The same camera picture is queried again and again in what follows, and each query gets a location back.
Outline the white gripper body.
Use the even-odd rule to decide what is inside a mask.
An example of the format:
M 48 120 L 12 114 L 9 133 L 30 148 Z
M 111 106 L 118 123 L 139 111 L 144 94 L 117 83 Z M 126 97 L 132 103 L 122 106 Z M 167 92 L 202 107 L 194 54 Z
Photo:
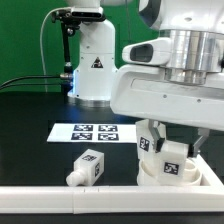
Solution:
M 224 73 L 210 73 L 204 85 L 165 80 L 159 67 L 125 65 L 116 75 L 115 114 L 224 131 Z

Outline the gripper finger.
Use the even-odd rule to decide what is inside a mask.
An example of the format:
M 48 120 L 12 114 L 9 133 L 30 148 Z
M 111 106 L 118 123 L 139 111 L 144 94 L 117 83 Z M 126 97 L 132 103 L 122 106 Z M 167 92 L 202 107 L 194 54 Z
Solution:
M 158 129 L 159 125 L 160 123 L 154 120 L 150 120 L 148 123 L 148 128 L 153 138 L 153 149 L 156 153 L 159 153 L 161 151 L 161 148 L 165 141 L 165 139 L 162 138 L 159 133 L 159 129 Z
M 200 153 L 200 147 L 208 139 L 209 135 L 210 135 L 209 129 L 206 128 L 198 129 L 199 138 L 193 144 L 190 144 L 188 148 L 188 156 L 190 158 L 195 158 Z

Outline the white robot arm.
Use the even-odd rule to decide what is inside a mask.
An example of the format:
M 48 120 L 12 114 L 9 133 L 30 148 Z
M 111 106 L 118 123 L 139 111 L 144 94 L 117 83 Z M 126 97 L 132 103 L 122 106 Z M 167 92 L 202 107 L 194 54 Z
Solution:
M 139 156 L 168 147 L 168 123 L 196 127 L 202 139 L 224 131 L 224 0 L 139 0 L 140 18 L 159 35 L 126 46 L 117 68 L 104 9 L 129 1 L 66 0 L 65 17 L 81 30 L 70 98 L 137 118 Z

